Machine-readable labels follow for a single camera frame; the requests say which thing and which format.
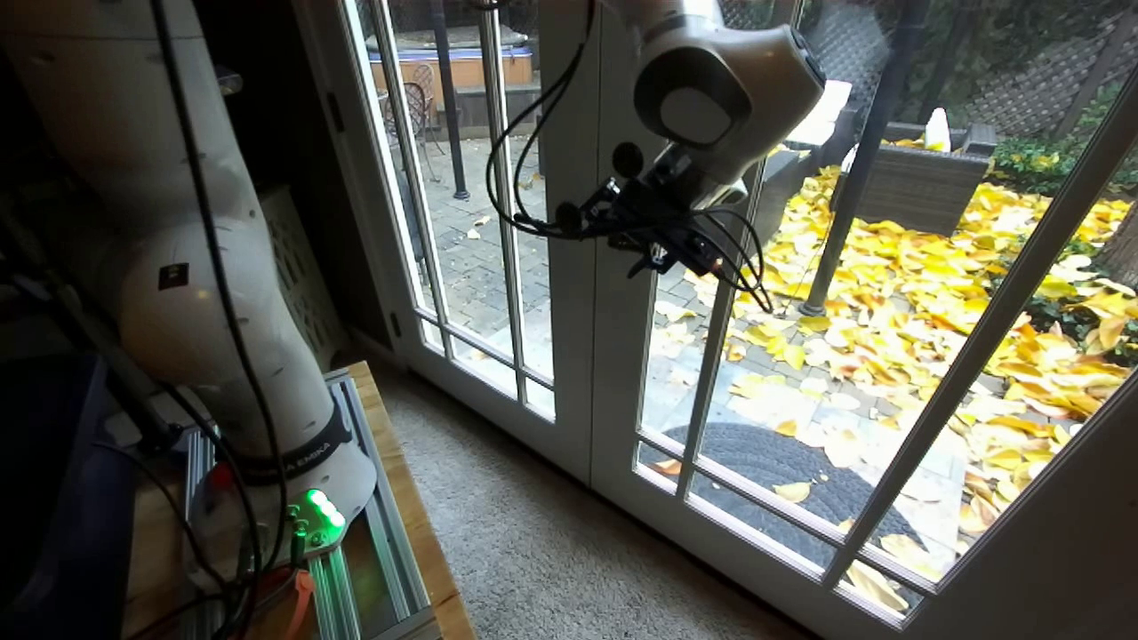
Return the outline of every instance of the fallen leaves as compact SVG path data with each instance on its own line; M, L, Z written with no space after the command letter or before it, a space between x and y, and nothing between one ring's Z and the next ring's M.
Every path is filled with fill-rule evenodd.
M779 235L766 245L766 285L779 315L741 315L732 340L787 362L798 377L824 373L837 383L854 383L896 409L877 424L912 428L912 415L939 388L1048 200L978 184L954 240L908 233L893 222L856 222L824 316L798 316L792 311L811 292L831 223L828 195L837 177L841 171L828 169L790 200ZM1042 306L1060 315L1057 324L1024 315L989 360L980 383L956 409L948 428L972 457L956 552L967 552L1130 377L1127 368L1110 362L1110 354L1138 342L1138 300L1093 270L1093 252L1116 233L1127 212L1130 204L1124 200L1093 207L1068 255L1052 265L1036 292ZM809 424L779 424L779 433L805 438L811 432ZM837 462L851 465L842 446L828 449Z

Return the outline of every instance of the green light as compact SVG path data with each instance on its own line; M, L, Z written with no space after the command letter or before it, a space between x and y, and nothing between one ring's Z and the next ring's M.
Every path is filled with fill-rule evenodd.
M347 518L327 501L324 491L306 491L291 504L291 532L309 552L319 552L345 537Z

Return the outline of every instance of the floor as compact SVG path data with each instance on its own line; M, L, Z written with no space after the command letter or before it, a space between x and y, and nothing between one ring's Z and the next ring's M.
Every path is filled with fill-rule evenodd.
M449 394L372 373L480 636L809 636Z

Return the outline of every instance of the cable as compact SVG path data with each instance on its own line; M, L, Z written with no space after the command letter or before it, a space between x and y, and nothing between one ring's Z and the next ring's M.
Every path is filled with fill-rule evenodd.
M741 242L723 222L714 222L714 215L730 215L730 219L741 222L741 229L742 229L746 240L753 242L753 252L759 252L753 259L750 259L750 252L742 248L742 242ZM737 289L746 292L746 297L759 304L759 311L773 315L774 304L773 304L769 289L760 285L760 277L766 277L766 259L760 259L760 242L759 242L753 223L750 223L742 215L737 215L737 212L709 212L702 222L709 222L723 240L730 240L732 248L737 248L737 255L742 259L742 267L753 276L753 277L746 281L746 277L742 277L742 267L723 252L726 265L730 265L730 270L732 270L732 277L737 277Z
M219 601L223 593L200 593L193 601L183 601L179 610L155 614L152 624L146 624L141 629L135 629L127 640L146 640L152 632L159 632L165 625L171 625L176 620L190 614L200 606Z
M240 483L240 501L242 501L247 528L249 528L247 535L249 535L249 540L254 540L254 545L249 545L249 547L254 547L254 572L242 581L242 593L240 593L235 614L219 625L219 629L229 629L229 625L240 624L242 614L254 620L254 612L257 612L257 581L259 581L259 572L266 572L266 566L264 566L264 547L259 547L259 532L257 532L257 511L254 511L254 498L249 498L249 483L247 483L247 476L242 476L242 470L240 470L235 453L229 449L223 438L212 433L210 421L206 421L179 388L165 383L165 390L168 390L168 394L183 407L183 412L203 432L203 438L218 449L218 457L229 462L230 481Z
M184 540L190 540L190 552L193 552L193 558L203 566L203 572L218 585L218 592L230 592L230 581L223 581L212 566L210 566L210 558L206 558L206 552L203 552L203 540L196 537L196 532L184 524L184 516L183 516L183 510L179 510L179 498L171 494L171 486L155 476L155 470L148 470L140 457L132 457L127 449L117 449L117 446L108 446L108 441L91 441L96 449L104 449L104 453L114 453L114 457L120 457L120 460L127 460L159 494L165 494L165 501L171 504L171 511L179 516L179 528L183 528L183 535L184 535Z
M558 76L530 107L524 107L524 112L505 124L505 133L492 142L492 156L487 156L487 165L483 165L483 189L487 189L487 195L492 195L492 207L493 207L497 222L505 222L505 223L515 229L515 233L562 235L562 229L530 219L530 212L526 212L526 204L524 204L518 174L524 174L524 165L526 165L538 136L545 133L549 118L558 112L562 97L568 94L568 86L574 86L574 78L576 78L576 73L579 73L583 50L588 50L588 44L590 44L590 35L593 35L593 22L596 22L596 0L588 3L583 35L579 35L568 63L562 67L562 76ZM511 169L511 177L515 177L515 182L511 182L511 189L515 189L511 200L515 200L515 212L518 212L518 215L510 215L510 212L502 207L502 194L497 194L497 182L493 182L493 174L497 174L497 156L502 156L502 150L505 150L505 139L510 139L534 112L542 112L542 118L538 118L538 124L534 124L534 133L530 133L530 139L526 139L526 148L524 148L524 155L518 155L518 159L515 159L515 169Z
M176 112L179 112L179 133L183 133L183 148L184 148L184 156L190 156L193 194L196 194L200 222L203 222L206 245L210 245L210 267L212 267L223 324L229 324L229 334L230 334L230 342L240 348L242 373L247 373L247 381L254 388L257 409L264 415L266 446L272 446L275 465L279 465L279 498L281 498L281 504L279 504L275 552L266 558L266 566L275 566L279 556L281 556L285 518L289 518L289 483L285 483L285 465L281 465L279 424L275 424L266 394L264 394L264 388L257 381L257 369L254 369L254 360L249 360L249 348L247 348L247 340L242 340L242 328L240 328L230 285L229 285L229 276L223 276L218 223L212 223L210 194L206 194L206 177L203 177L203 156L200 156L200 148L196 148L196 133L193 133L184 91L183 91L183 73L179 73L179 59L176 59L176 44L171 44L168 6L165 6L165 0L148 0L148 10L152 10L152 28L155 28L155 41L159 41L165 67L168 67Z

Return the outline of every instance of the wooden crate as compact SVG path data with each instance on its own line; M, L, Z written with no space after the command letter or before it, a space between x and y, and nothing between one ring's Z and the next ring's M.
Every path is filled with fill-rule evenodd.
M887 139L922 139L922 124L890 124ZM997 133L989 124L954 127L954 155L882 148L854 215L927 235L954 235L993 155Z

